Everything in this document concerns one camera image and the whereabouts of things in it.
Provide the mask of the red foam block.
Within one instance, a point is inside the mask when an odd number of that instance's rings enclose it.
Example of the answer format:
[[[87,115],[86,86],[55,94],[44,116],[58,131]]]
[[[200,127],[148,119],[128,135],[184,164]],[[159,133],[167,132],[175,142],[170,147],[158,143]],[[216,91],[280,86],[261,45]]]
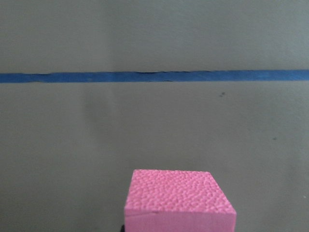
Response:
[[[233,232],[237,213],[209,172],[135,169],[126,232]]]

